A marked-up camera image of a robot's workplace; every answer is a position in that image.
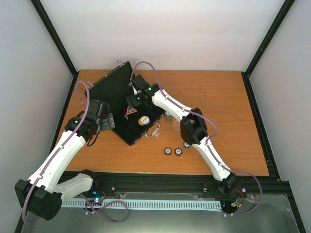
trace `white perforated rail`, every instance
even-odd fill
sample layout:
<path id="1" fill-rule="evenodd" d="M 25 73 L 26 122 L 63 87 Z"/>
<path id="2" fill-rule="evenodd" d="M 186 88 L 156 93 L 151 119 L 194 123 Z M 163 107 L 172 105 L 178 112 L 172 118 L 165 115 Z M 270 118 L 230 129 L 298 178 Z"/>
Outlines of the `white perforated rail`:
<path id="1" fill-rule="evenodd" d="M 115 199 L 104 200 L 101 205 L 93 205 L 100 208 Z M 212 200 L 121 200 L 126 203 L 129 210 L 208 210 L 220 211 L 220 201 Z M 73 198 L 62 204 L 62 207 L 81 208 L 86 206 L 86 201 L 80 198 Z M 124 209 L 120 203 L 113 203 L 107 209 Z"/>

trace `white wall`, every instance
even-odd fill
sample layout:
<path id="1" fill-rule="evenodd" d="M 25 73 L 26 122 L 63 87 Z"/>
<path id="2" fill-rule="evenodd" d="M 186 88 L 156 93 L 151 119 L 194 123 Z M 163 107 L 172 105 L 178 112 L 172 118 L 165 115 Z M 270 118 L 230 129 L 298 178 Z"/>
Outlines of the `white wall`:
<path id="1" fill-rule="evenodd" d="M 245 71 L 284 0 L 43 0 L 77 69 Z"/>
<path id="2" fill-rule="evenodd" d="M 1 1 L 0 232 L 14 232 L 14 186 L 47 157 L 71 80 L 31 2 Z"/>
<path id="3" fill-rule="evenodd" d="M 276 163 L 311 232 L 311 1 L 296 1 L 251 83 Z"/>

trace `wooden table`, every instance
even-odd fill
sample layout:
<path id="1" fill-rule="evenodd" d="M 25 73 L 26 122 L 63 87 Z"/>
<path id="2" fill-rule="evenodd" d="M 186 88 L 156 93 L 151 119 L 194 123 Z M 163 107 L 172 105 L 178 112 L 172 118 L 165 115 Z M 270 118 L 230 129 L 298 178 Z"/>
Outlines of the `wooden table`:
<path id="1" fill-rule="evenodd" d="M 81 70 L 78 80 L 95 83 L 108 72 Z M 156 82 L 151 70 L 138 70 L 136 74 L 149 83 Z M 269 175 L 240 72 L 160 70 L 159 75 L 172 97 L 186 106 L 200 108 L 217 125 L 219 134 L 212 143 L 232 170 Z M 83 109 L 73 92 L 62 129 Z M 83 147 L 75 155 L 67 170 L 210 175 L 209 167 L 194 148 L 183 149 L 180 157 L 164 154 L 165 147 L 182 148 L 180 132 L 172 128 L 172 123 L 162 118 L 159 137 L 143 136 L 132 147 L 112 131 L 104 131 L 92 147 Z M 211 125 L 207 124 L 207 129 L 210 135 L 214 133 Z"/>

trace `brown table surface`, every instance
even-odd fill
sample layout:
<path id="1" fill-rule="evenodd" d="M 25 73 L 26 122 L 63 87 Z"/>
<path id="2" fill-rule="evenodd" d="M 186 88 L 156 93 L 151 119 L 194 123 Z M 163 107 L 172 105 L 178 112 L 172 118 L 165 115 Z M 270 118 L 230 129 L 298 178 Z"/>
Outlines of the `brown table surface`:
<path id="1" fill-rule="evenodd" d="M 109 70 L 81 70 L 78 80 L 95 83 L 108 72 Z M 232 170 L 269 175 L 240 72 L 158 72 L 163 88 L 172 97 L 186 106 L 200 108 L 217 125 L 219 133 L 212 139 L 212 143 Z M 136 74 L 141 74 L 149 83 L 156 82 L 151 70 L 138 70 Z M 73 92 L 62 129 L 70 118 L 83 109 L 84 106 Z M 183 140 L 180 132 L 172 128 L 173 120 L 166 122 L 163 117 L 160 124 L 159 137 L 143 136 L 132 147 L 112 131 L 101 132 L 92 147 L 85 146 L 78 151 L 66 170 L 210 175 L 209 167 L 194 148 L 183 149 L 180 157 L 164 154 L 166 147 L 182 148 Z M 214 134 L 213 127 L 208 123 L 207 129 L 210 135 Z"/>

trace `black metal frame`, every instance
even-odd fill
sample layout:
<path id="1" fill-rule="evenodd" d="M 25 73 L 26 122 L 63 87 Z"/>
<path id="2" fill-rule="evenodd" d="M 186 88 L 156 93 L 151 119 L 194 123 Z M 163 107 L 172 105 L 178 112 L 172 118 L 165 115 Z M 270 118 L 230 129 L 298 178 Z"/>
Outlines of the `black metal frame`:
<path id="1" fill-rule="evenodd" d="M 68 96 L 66 98 L 64 109 L 57 126 L 55 137 L 53 139 L 51 150 L 56 145 L 56 140 L 61 130 L 61 126 L 65 117 L 65 113 L 74 90 L 75 83 L 77 81 L 78 72 L 76 71 L 69 55 L 67 54 L 55 28 L 53 27 L 46 11 L 44 10 L 40 0 L 31 0 L 37 13 L 39 14 L 42 22 L 50 33 L 51 38 L 55 42 L 59 52 L 61 53 L 65 63 L 73 75 L 72 83 Z M 264 51 L 268 47 L 273 36 L 277 32 L 286 14 L 293 5 L 294 0 L 285 0 L 278 15 L 273 21 L 269 31 L 267 32 L 264 40 L 258 48 L 254 58 L 252 59 L 246 72 L 242 72 L 242 78 L 245 85 L 245 90 L 249 99 L 249 103 L 254 116 L 256 128 L 258 131 L 262 150 L 266 159 L 267 167 L 269 170 L 268 177 L 257 177 L 262 186 L 262 190 L 265 194 L 286 194 L 289 198 L 292 211 L 298 228 L 301 233 L 306 232 L 303 226 L 296 202 L 291 191 L 291 187 L 288 182 L 280 180 L 280 176 L 277 170 L 276 162 L 274 160 L 270 143 L 260 116 L 260 112 L 256 103 L 256 98 L 253 93 L 252 85 L 249 81 L 249 77 L 255 69 Z M 60 182 L 66 181 L 77 175 L 77 172 L 65 171 L 62 175 Z M 203 192 L 203 187 L 206 184 L 213 183 L 214 178 L 212 176 L 198 176 L 198 175 L 155 175 L 155 174 L 128 174 L 128 173 L 99 173 L 100 177 L 104 181 L 106 191 L 108 195 L 114 195 L 116 192 L 176 192 L 176 193 L 191 193 L 203 197 L 209 196 L 208 192 Z M 239 177 L 239 181 L 243 183 L 248 193 L 258 193 L 259 188 L 255 180 L 251 177 Z M 18 221 L 16 233 L 21 232 L 23 221 L 21 218 Z"/>

